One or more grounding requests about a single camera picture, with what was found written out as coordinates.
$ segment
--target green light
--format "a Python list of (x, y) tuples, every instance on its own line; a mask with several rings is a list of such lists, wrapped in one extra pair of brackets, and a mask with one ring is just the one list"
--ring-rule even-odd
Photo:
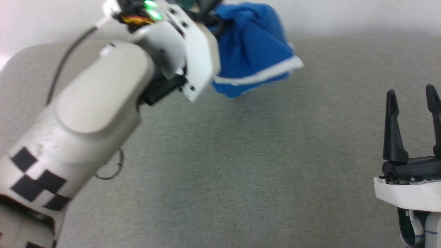
[(158, 12), (150, 9), (148, 9), (147, 12), (150, 14), (151, 17), (153, 17), (153, 19), (162, 20), (162, 16)]
[(147, 1), (145, 1), (144, 3), (145, 3), (146, 8), (149, 8), (149, 7), (158, 7), (158, 5), (157, 5), (155, 2), (150, 1), (150, 0), (147, 0)]

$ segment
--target black square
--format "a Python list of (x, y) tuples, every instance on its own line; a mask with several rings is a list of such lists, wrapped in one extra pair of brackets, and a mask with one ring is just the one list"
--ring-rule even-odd
[(44, 189), (32, 180), (32, 178), (24, 175), (14, 186), (12, 186), (11, 190), (15, 191), (26, 200), (33, 202)]
[(48, 204), (45, 205), (45, 208), (52, 211), (61, 211), (70, 200), (70, 198), (64, 196), (55, 195), (52, 200), (50, 200)]
[(38, 161), (26, 147), (23, 147), (11, 160), (23, 172), (26, 172)]
[(66, 183), (64, 178), (61, 178), (52, 172), (45, 170), (43, 175), (37, 179), (37, 183), (43, 186), (44, 189), (56, 194), (61, 187)]
[(44, 247), (36, 245), (36, 244), (28, 241), (25, 248), (44, 248)]

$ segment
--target gray fabric surface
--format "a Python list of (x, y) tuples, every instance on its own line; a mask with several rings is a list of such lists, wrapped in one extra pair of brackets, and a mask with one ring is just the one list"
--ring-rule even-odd
[[(431, 154), (424, 87), (441, 90), (441, 38), (293, 41), (306, 68), (238, 99), (175, 93), (142, 108), (114, 181), (73, 201), (61, 248), (402, 247), (396, 209), (375, 199), (385, 95), (411, 156)], [(102, 42), (83, 46), (62, 85)], [(63, 44), (16, 55), (0, 77), (0, 151), (42, 109)], [(111, 173), (108, 165), (103, 173)]]

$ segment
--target blue cloth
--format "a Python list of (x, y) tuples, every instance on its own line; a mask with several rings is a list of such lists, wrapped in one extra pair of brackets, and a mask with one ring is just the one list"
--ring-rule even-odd
[(262, 84), (283, 80), (303, 66), (269, 5), (220, 5), (216, 13), (234, 21), (218, 38), (222, 70), (213, 86), (219, 93), (238, 97)]

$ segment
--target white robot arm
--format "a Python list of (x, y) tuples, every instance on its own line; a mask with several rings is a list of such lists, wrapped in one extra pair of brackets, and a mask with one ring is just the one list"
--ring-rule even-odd
[(141, 105), (174, 89), (195, 101), (219, 73), (212, 33), (178, 5), (156, 4), (161, 21), (104, 48), (1, 158), (0, 248), (56, 247), (70, 201), (138, 126)]
[(427, 85), (426, 96), (434, 120), (434, 156), (409, 158), (398, 126), (395, 92), (390, 90), (383, 151), (387, 161), (384, 176), (374, 178), (377, 198), (398, 208), (401, 239), (408, 248), (441, 247), (441, 100), (432, 85)]

